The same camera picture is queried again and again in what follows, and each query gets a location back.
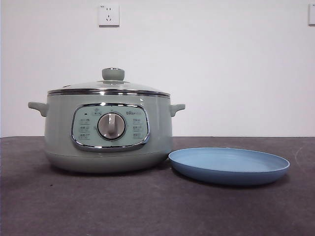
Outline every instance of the electrical outlet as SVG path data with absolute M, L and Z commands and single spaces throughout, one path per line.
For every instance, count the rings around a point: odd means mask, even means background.
M 309 4 L 309 26 L 315 26 L 315 3 Z
M 119 26 L 119 5 L 115 3 L 99 5 L 98 25 L 99 27 Z

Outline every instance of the electric hot pot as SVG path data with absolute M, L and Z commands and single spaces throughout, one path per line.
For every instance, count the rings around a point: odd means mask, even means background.
M 102 81 L 48 91 L 47 103 L 29 102 L 45 122 L 45 153 L 55 166 L 112 173 L 148 168 L 172 150 L 171 117 L 185 109 L 170 94 L 124 81 L 118 68 Z

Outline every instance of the plate rim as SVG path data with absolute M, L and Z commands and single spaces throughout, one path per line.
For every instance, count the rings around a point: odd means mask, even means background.
M 202 167 L 187 165 L 187 164 L 183 164 L 183 163 L 180 163 L 178 161 L 175 161 L 170 157 L 170 155 L 175 153 L 175 152 L 180 152 L 183 150 L 192 150 L 192 149 L 231 149 L 231 150 L 242 150 L 242 151 L 248 151 L 248 152 L 258 152 L 258 153 L 263 153 L 263 154 L 267 154 L 267 155 L 271 155 L 271 156 L 283 159 L 287 163 L 287 165 L 283 168 L 272 170 L 272 171 L 227 171 L 227 170 L 215 170 L 215 169 L 208 169 L 208 168 L 202 168 Z M 190 147 L 190 148 L 183 148 L 183 149 L 172 151 L 171 153 L 169 153 L 168 158 L 171 160 L 171 162 L 175 162 L 177 164 L 187 166 L 187 167 L 193 167 L 193 168 L 198 168 L 198 169 L 207 170 L 207 171 L 229 172 L 229 173 L 249 173 L 249 174 L 251 174 L 251 173 L 271 173 L 271 172 L 283 171 L 283 170 L 286 170 L 290 167 L 290 162 L 288 160 L 286 160 L 285 158 L 280 157 L 278 155 L 267 153 L 267 152 L 262 152 L 262 151 L 249 150 L 249 149 L 243 149 L 243 148 L 231 148 L 231 147 Z

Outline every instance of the tabletop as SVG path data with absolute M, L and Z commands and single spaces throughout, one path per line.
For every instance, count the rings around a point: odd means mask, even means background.
M 278 181 L 199 182 L 168 160 L 146 170 L 80 174 L 51 166 L 43 137 L 1 138 L 2 236 L 308 236 L 315 233 L 315 138 L 174 137 L 173 149 L 244 148 L 286 158 Z

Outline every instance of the control panel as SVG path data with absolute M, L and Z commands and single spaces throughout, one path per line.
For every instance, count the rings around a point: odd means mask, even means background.
M 149 133 L 143 107 L 104 102 L 80 106 L 71 128 L 75 145 L 89 151 L 137 149 L 148 141 Z

